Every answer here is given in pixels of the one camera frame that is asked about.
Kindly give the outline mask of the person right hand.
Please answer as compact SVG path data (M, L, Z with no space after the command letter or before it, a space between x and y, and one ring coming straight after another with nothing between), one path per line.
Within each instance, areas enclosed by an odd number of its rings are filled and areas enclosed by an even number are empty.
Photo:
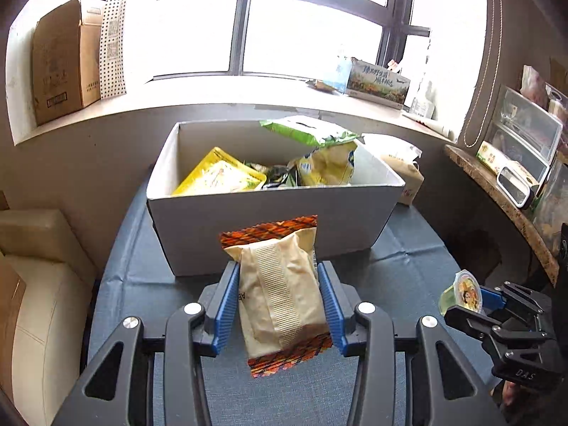
M517 408L530 399L533 393L527 388L505 381L502 390L502 405L506 408Z

